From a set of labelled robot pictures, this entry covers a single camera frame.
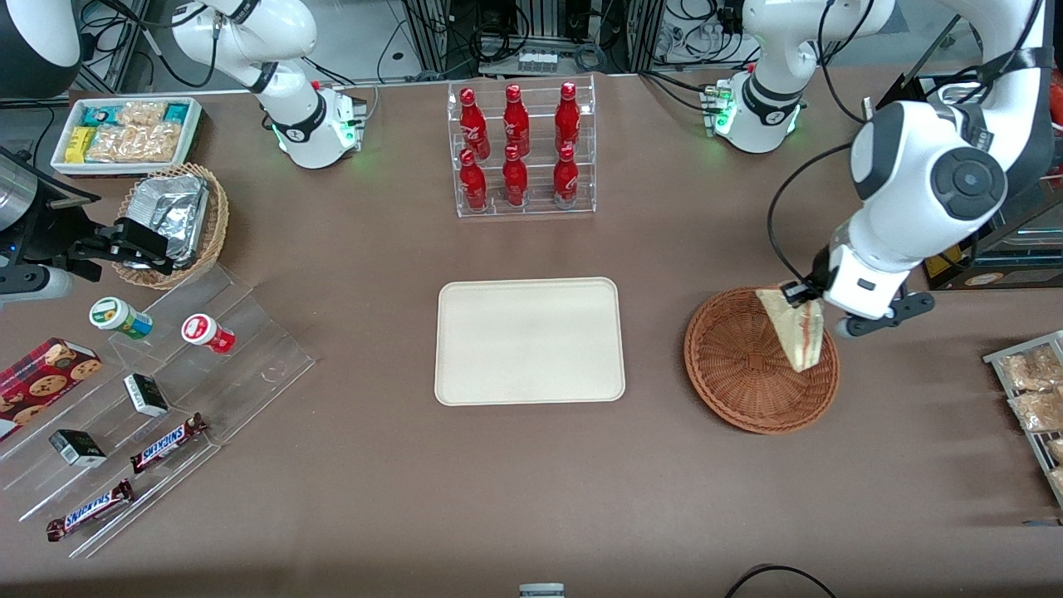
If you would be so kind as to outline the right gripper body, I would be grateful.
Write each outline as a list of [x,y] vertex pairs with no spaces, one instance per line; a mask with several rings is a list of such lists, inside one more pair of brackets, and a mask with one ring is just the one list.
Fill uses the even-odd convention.
[[96,223],[83,208],[62,208],[43,211],[43,264],[54,267],[83,247],[109,249],[114,224]]

